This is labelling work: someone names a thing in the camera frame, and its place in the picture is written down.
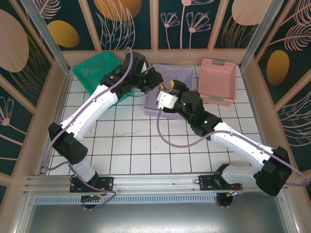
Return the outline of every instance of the pink basket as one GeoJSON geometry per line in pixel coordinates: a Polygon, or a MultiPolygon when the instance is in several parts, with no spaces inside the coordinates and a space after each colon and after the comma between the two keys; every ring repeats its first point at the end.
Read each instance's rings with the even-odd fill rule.
{"type": "Polygon", "coordinates": [[[231,62],[202,59],[198,92],[203,103],[230,106],[234,102],[235,69],[231,62]]]}

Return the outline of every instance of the vented metal strip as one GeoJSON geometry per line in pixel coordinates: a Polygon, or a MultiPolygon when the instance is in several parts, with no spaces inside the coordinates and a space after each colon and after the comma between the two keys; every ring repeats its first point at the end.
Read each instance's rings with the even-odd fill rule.
{"type": "MultiPolygon", "coordinates": [[[[100,202],[87,202],[86,204],[100,204],[109,196],[101,197],[100,202]]],[[[163,203],[202,203],[215,202],[216,193],[203,194],[146,194],[126,195],[120,194],[107,204],[163,204],[163,203]]],[[[81,196],[36,196],[34,205],[80,205],[81,196]]]]}

